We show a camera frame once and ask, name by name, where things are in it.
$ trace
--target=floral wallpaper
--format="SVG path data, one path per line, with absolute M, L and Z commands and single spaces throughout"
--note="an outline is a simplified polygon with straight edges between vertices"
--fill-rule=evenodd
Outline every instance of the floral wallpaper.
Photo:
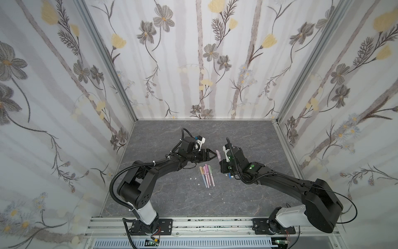
M 82 248 L 133 123 L 73 2 L 3 1 L 0 22 L 1 245 Z
M 85 2 L 131 105 L 148 119 L 276 118 L 338 4 Z
M 396 247 L 397 55 L 396 2 L 354 1 L 280 121 L 306 177 L 358 207 L 339 225 L 352 249 Z

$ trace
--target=gray table surface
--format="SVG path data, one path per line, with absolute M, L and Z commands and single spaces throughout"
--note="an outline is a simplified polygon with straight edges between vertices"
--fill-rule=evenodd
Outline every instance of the gray table surface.
M 229 137 L 232 145 L 243 149 L 249 161 L 257 161 L 273 170 L 293 176 L 271 121 L 138 121 L 126 147 L 119 170 L 136 161 L 149 162 L 164 158 L 181 138 L 181 128 L 193 136 L 206 138 L 205 148 L 222 152 Z M 215 187 L 206 188 L 198 164 L 157 180 L 151 202 L 160 216 L 266 216 L 275 207 L 300 203 L 275 189 L 256 184 L 246 185 L 220 172 L 218 159 L 207 164 L 213 168 Z M 116 188 L 123 179 L 115 183 Z M 101 216 L 132 216 L 124 206 L 108 196 Z

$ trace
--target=pen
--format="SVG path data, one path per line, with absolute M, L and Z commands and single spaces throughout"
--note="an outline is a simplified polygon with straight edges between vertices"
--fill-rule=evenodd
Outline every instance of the pen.
M 210 188 L 209 179 L 207 178 L 207 168 L 206 165 L 203 167 L 203 172 L 205 173 L 205 179 L 207 183 L 207 187 Z
M 214 184 L 213 172 L 212 172 L 212 170 L 211 170 L 211 166 L 210 166 L 210 165 L 207 165 L 207 166 L 209 167 L 210 177 L 211 177 L 211 181 L 213 182 L 213 187 L 214 187 L 215 184 Z
M 219 162 L 221 162 L 221 155 L 220 155 L 220 152 L 219 152 L 218 150 L 216 150 L 216 153 L 217 153 L 217 157 L 219 158 Z
M 208 165 L 206 165 L 206 172 L 207 172 L 207 179 L 209 180 L 209 188 L 210 188 L 211 179 L 210 179 L 210 172 L 209 172 L 209 166 Z
M 199 167 L 199 169 L 200 169 L 200 173 L 202 174 L 202 178 L 203 178 L 203 182 L 205 183 L 205 187 L 207 188 L 207 184 L 206 184 L 206 180 L 205 180 L 205 175 L 204 175 L 204 172 L 203 172 L 203 168 L 202 168 L 202 167 Z

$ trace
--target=black mounting plate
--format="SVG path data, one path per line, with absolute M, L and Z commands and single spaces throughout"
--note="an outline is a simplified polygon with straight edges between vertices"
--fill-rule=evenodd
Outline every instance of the black mounting plate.
M 142 223 L 140 220 L 136 220 L 135 222 L 132 223 L 131 228 L 129 230 L 131 236 L 147 235 L 145 232 L 142 232 L 141 224 Z M 172 229 L 173 229 L 172 219 L 159 219 L 159 226 L 160 226 L 160 236 L 172 234 Z
M 253 230 L 257 235 L 272 235 L 272 233 L 268 230 L 267 218 L 254 218 L 253 221 Z M 288 227 L 285 230 L 281 231 L 279 234 L 287 234 L 286 230 L 289 234 L 296 234 L 296 230 L 294 227 Z

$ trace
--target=robotic arm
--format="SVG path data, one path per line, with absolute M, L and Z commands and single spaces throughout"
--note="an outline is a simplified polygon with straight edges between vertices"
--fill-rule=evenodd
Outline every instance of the robotic arm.
M 203 149 L 205 139 L 202 136 L 193 137 L 185 128 L 181 130 L 182 136 L 179 143 L 166 155 L 163 161 L 143 163 L 135 161 L 132 166 L 118 172 L 112 179 L 109 191 L 111 197 L 119 204 L 126 206 L 139 220 L 139 229 L 135 231 L 152 235 L 159 228 L 159 214 L 153 209 L 150 198 L 159 177 L 170 172 L 183 169 L 188 161 L 201 163 L 210 161 L 217 156 L 210 149 Z M 275 188 L 286 193 L 303 205 L 291 208 L 276 208 L 267 221 L 261 224 L 262 234 L 279 234 L 294 225 L 313 225 L 320 231 L 331 233 L 343 210 L 343 205 L 331 190 L 329 185 L 320 179 L 315 182 L 301 180 L 279 173 L 258 162 L 249 162 L 243 150 L 232 146 L 227 138 L 223 147 L 226 159 L 220 160 L 222 173 L 237 175 L 245 184 L 260 184 Z M 127 172 L 117 188 L 120 200 L 113 192 L 116 179 Z M 126 222 L 135 220 L 123 219 Z

